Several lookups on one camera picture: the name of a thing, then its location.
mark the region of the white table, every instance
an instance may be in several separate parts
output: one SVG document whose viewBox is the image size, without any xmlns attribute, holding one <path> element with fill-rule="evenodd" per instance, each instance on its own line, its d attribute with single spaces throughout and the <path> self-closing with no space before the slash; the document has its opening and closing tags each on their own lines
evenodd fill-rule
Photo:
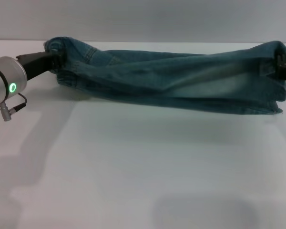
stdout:
<svg viewBox="0 0 286 229">
<path fill-rule="evenodd" d="M 38 51 L 42 42 L 0 41 L 0 56 Z M 7 123 L 0 115 L 0 229 L 286 229 L 286 102 L 277 116 L 120 104 L 60 87 L 50 73 L 23 93 L 26 108 Z"/>
</svg>

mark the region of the green led ring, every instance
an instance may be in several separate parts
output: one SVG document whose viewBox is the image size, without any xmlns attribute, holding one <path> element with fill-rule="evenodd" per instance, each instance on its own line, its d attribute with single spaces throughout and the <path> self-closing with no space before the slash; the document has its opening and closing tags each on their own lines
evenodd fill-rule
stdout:
<svg viewBox="0 0 286 229">
<path fill-rule="evenodd" d="M 15 83 L 10 84 L 10 92 L 13 93 L 17 89 L 17 85 Z"/>
</svg>

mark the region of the white wall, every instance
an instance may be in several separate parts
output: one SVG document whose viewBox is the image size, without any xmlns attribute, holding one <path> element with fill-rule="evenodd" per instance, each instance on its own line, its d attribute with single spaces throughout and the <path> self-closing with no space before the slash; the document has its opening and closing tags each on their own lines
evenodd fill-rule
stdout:
<svg viewBox="0 0 286 229">
<path fill-rule="evenodd" d="M 0 39 L 286 42 L 286 0 L 0 0 Z"/>
</svg>

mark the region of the white surface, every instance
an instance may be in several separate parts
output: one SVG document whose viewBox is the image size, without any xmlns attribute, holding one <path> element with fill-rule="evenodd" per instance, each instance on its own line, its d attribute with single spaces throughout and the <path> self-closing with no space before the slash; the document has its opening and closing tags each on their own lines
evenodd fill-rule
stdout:
<svg viewBox="0 0 286 229">
<path fill-rule="evenodd" d="M 0 41 L 0 56 L 37 51 L 42 42 Z M 120 104 L 59 87 L 50 73 L 24 94 L 12 121 L 0 116 L 0 229 L 286 229 L 286 102 L 277 116 Z"/>
<path fill-rule="evenodd" d="M 286 42 L 286 0 L 0 0 L 0 39 Z"/>
</svg>

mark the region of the denim jeans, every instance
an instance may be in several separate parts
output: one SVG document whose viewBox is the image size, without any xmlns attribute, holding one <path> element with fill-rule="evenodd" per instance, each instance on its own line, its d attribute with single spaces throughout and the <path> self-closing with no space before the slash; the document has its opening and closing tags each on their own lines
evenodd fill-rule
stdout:
<svg viewBox="0 0 286 229">
<path fill-rule="evenodd" d="M 277 114 L 286 83 L 276 77 L 281 42 L 212 55 L 110 50 L 57 37 L 45 50 L 65 52 L 59 84 L 114 101 L 229 114 Z"/>
</svg>

